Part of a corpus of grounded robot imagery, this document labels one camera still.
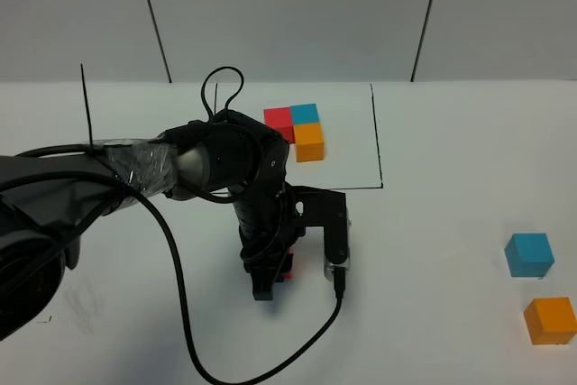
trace plastic wrap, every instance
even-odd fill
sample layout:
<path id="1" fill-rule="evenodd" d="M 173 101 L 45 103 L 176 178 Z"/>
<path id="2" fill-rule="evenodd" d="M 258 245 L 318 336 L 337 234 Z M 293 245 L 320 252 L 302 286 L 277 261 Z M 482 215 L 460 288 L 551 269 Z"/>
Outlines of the plastic wrap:
<path id="1" fill-rule="evenodd" d="M 104 148 L 108 164 L 126 184 L 150 197 L 172 189 L 178 178 L 174 165 L 177 149 L 167 143 L 142 139 L 96 141 Z M 134 202 L 128 197 L 122 207 Z"/>

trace cyan block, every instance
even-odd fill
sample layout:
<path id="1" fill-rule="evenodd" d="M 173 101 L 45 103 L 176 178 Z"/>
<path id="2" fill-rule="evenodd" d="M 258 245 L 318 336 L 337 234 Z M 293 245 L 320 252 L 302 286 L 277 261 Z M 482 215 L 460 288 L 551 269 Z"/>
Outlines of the cyan block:
<path id="1" fill-rule="evenodd" d="M 293 125 L 316 124 L 319 121 L 316 104 L 292 105 L 290 107 Z"/>
<path id="2" fill-rule="evenodd" d="M 505 255 L 511 277 L 544 277 L 555 262 L 546 234 L 513 234 Z"/>

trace white table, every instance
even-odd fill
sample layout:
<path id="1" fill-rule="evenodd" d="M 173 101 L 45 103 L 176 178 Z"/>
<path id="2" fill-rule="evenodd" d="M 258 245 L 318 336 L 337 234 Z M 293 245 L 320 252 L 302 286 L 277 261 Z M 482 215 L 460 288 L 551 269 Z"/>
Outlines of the white table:
<path id="1" fill-rule="evenodd" d="M 267 383 L 573 384 L 577 342 L 531 345 L 522 313 L 535 297 L 577 300 L 577 86 L 373 88 L 384 188 L 347 191 L 343 310 Z M 230 206 L 154 202 L 179 243 L 201 360 L 219 379 L 268 370 L 331 314 L 320 230 L 297 244 L 294 278 L 275 301 L 257 303 Z M 556 263 L 544 280 L 508 274 L 503 248 L 520 231 L 549 235 Z M 46 315 L 0 345 L 3 385 L 203 383 L 168 248 L 141 206 L 91 227 Z"/>

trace black cable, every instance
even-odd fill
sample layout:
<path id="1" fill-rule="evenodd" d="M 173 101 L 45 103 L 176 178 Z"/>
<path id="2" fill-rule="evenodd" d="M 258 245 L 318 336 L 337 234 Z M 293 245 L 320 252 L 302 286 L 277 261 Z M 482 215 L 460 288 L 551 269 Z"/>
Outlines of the black cable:
<path id="1" fill-rule="evenodd" d="M 90 108 L 88 107 L 87 82 L 84 79 L 84 65 L 82 64 L 80 64 L 80 73 L 82 75 L 82 92 L 84 94 L 84 107 L 87 110 L 88 139 L 90 142 L 90 153 L 94 153 L 94 139 L 92 138 L 92 119 L 90 118 Z"/>
<path id="2" fill-rule="evenodd" d="M 164 233 L 166 237 L 167 243 L 169 244 L 170 254 L 172 256 L 172 262 L 174 263 L 174 270 L 177 277 L 177 286 L 179 289 L 179 301 L 180 301 L 180 314 L 182 315 L 182 322 L 184 327 L 184 335 L 185 340 L 187 342 L 188 353 L 190 355 L 190 360 L 192 361 L 193 365 L 197 369 L 198 373 L 204 380 L 213 384 L 213 385 L 255 385 L 260 383 L 264 380 L 267 380 L 274 376 L 275 374 L 279 373 L 280 371 L 287 368 L 291 363 L 293 363 L 298 357 L 300 357 L 304 352 L 306 352 L 310 346 L 312 346 L 325 332 L 326 330 L 333 324 L 334 320 L 338 316 L 341 305 L 343 304 L 343 296 L 342 293 L 339 296 L 337 292 L 337 300 L 336 306 L 334 307 L 333 314 L 328 318 L 326 323 L 318 330 L 318 332 L 313 335 L 313 337 L 308 340 L 304 346 L 298 349 L 292 356 L 290 356 L 286 361 L 279 364 L 274 369 L 267 371 L 266 373 L 262 374 L 251 380 L 246 380 L 243 382 L 223 382 L 218 380 L 210 375 L 208 371 L 205 370 L 203 365 L 201 364 L 200 360 L 198 359 L 197 349 L 195 348 L 194 341 L 192 338 L 192 329 L 190 324 L 190 316 L 188 312 L 188 300 L 187 300 L 187 291 L 186 285 L 184 281 L 184 273 L 182 271 L 182 263 L 180 261 L 179 250 L 177 248 L 176 241 L 172 232 L 170 231 L 169 225 L 167 224 L 166 220 L 160 213 L 160 211 L 152 204 L 152 202 L 143 196 L 139 191 L 136 189 L 124 184 L 122 181 L 109 178 L 106 175 L 98 175 L 96 173 L 86 173 L 82 171 L 58 171 L 52 173 L 42 173 L 38 175 L 31 175 L 25 176 L 19 179 L 12 179 L 8 180 L 2 184 L 0 184 L 0 193 L 5 192 L 8 189 L 22 187 L 24 185 L 34 184 L 38 182 L 43 182 L 46 180 L 58 180 L 58 179 L 77 179 L 77 180 L 85 180 L 89 182 L 95 182 L 101 185 L 107 185 L 112 188 L 116 188 L 122 190 L 126 195 L 134 197 L 136 200 L 142 203 L 144 207 L 152 214 L 152 216 L 158 222 L 160 229 Z M 87 223 L 87 217 L 85 217 L 83 222 Z M 336 282 L 337 282 L 337 275 L 335 274 L 335 291 L 337 291 Z"/>
<path id="3" fill-rule="evenodd" d="M 63 144 L 61 146 L 48 146 L 46 148 L 32 149 L 19 153 L 16 157 L 47 157 L 49 155 L 61 155 L 62 153 L 87 153 L 90 147 L 85 144 Z"/>
<path id="4" fill-rule="evenodd" d="M 210 74 L 208 74 L 208 76 L 206 76 L 205 81 L 202 84 L 202 87 L 200 88 L 200 99 L 202 99 L 202 104 L 206 109 L 206 112 L 208 113 L 208 122 L 211 124 L 214 119 L 215 119 L 215 115 L 213 114 L 213 111 L 210 109 L 210 106 L 208 106 L 208 103 L 206 102 L 206 95 L 205 95 L 205 89 L 206 89 L 206 84 L 208 83 L 208 80 L 217 72 L 223 71 L 225 69 L 230 69 L 231 71 L 234 71 L 236 74 L 238 74 L 238 77 L 241 79 L 241 84 L 238 87 L 238 89 L 236 89 L 236 92 L 234 92 L 227 100 L 226 103 L 224 104 L 224 112 L 227 113 L 228 112 L 228 105 L 231 104 L 231 101 L 233 101 L 233 99 L 241 93 L 241 90 L 243 90 L 243 86 L 244 86 L 244 75 L 243 73 L 235 67 L 219 67 L 217 69 L 215 69 L 214 71 L 212 71 Z"/>

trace colored block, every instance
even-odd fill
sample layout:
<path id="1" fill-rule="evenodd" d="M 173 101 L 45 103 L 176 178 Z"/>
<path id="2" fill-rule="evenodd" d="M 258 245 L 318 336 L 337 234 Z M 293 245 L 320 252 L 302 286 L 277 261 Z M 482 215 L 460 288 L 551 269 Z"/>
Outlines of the colored block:
<path id="1" fill-rule="evenodd" d="M 295 125 L 297 162 L 319 161 L 325 158 L 325 139 L 320 123 Z"/>
<path id="2" fill-rule="evenodd" d="M 320 120 L 316 104 L 292 105 L 290 107 L 293 125 L 316 124 Z"/>
<path id="3" fill-rule="evenodd" d="M 295 133 L 292 127 L 290 107 L 265 109 L 264 124 L 281 133 L 287 142 L 295 142 Z"/>
<path id="4" fill-rule="evenodd" d="M 568 344 L 577 319 L 568 298 L 535 298 L 524 313 L 533 344 Z"/>
<path id="5" fill-rule="evenodd" d="M 546 234 L 513 234 L 505 255 L 511 277 L 544 277 L 555 262 Z"/>

